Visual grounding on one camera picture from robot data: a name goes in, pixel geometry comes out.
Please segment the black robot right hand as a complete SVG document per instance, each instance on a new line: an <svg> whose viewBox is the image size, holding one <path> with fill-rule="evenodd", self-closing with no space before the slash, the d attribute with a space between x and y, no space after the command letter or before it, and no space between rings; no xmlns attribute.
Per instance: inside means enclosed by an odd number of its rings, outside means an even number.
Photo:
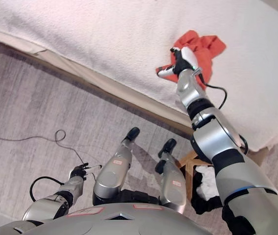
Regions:
<svg viewBox="0 0 278 235"><path fill-rule="evenodd" d="M184 70L191 70L195 75L202 72L194 52L189 47L183 47L181 49L172 47L170 51L175 58L175 62L172 65L165 66L165 68L157 68L156 75L158 77L167 78L171 75L179 76Z"/></svg>

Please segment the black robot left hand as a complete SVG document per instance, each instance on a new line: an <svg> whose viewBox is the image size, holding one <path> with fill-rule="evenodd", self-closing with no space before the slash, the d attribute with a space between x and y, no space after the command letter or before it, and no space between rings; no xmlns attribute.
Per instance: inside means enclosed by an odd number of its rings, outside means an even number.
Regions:
<svg viewBox="0 0 278 235"><path fill-rule="evenodd" d="M96 180L96 176L95 176L95 173L98 171L98 170L101 170L102 169L102 165L101 164L98 164L98 165L95 165L95 166L89 166L88 163L84 163L84 164L81 164L79 166L76 166L71 172L70 172L70 175L69 175L69 179L75 177L75 176L79 176L79 177L82 177L83 180L85 181L87 179L87 176L90 174L94 181Z"/></svg>

